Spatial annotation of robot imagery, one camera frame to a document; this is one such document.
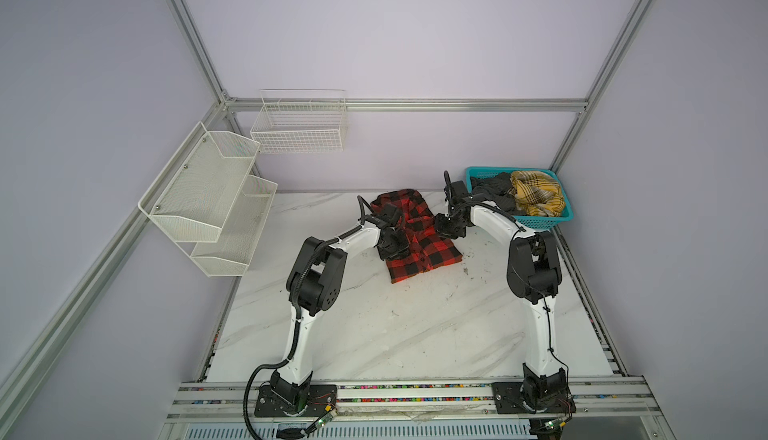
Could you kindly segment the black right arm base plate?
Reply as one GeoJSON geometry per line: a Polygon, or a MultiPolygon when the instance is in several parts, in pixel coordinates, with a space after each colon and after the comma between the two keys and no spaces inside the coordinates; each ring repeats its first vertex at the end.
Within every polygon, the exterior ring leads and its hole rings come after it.
{"type": "Polygon", "coordinates": [[[494,382],[493,400],[498,414],[572,414],[576,410],[565,384],[536,386],[532,382],[494,382]]]}

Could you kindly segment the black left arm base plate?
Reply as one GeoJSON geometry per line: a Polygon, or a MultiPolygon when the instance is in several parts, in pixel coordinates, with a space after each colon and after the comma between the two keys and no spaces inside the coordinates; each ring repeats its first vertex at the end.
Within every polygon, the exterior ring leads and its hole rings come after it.
{"type": "Polygon", "coordinates": [[[319,417],[326,408],[337,402],[338,387],[332,384],[312,384],[307,400],[301,408],[293,407],[264,384],[259,387],[258,397],[251,413],[256,418],[267,417],[319,417]]]}

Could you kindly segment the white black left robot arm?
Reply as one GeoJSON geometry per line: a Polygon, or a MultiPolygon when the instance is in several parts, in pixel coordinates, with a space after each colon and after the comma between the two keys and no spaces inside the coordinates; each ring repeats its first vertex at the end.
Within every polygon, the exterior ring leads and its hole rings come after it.
{"type": "Polygon", "coordinates": [[[309,401],[313,327],[338,299],[347,261],[369,249],[376,249],[384,260],[406,255],[409,243],[402,220],[369,214],[338,236],[310,237],[302,244],[287,280],[292,324],[285,355],[269,380],[271,391],[296,413],[309,401]]]}

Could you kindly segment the red black plaid shirt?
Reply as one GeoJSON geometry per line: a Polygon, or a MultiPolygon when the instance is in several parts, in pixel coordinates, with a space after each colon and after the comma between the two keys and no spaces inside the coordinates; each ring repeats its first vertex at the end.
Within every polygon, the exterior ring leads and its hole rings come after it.
{"type": "Polygon", "coordinates": [[[408,240],[408,253],[404,257],[385,261],[392,283],[463,260],[453,241],[438,235],[435,215],[418,190],[408,188],[382,193],[371,204],[377,214],[388,205],[402,212],[398,225],[403,227],[408,240]]]}

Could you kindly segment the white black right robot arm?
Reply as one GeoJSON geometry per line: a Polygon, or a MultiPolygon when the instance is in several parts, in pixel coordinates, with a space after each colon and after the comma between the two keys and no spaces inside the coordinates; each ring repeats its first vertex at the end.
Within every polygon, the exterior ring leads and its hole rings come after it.
{"type": "Polygon", "coordinates": [[[554,235],[524,234],[511,214],[488,203],[452,205],[435,218],[437,233],[449,239],[466,236],[477,227],[507,247],[506,281],[526,303],[526,356],[520,387],[522,407],[543,412],[566,396],[569,367],[558,357],[555,307],[563,274],[554,235]]]}

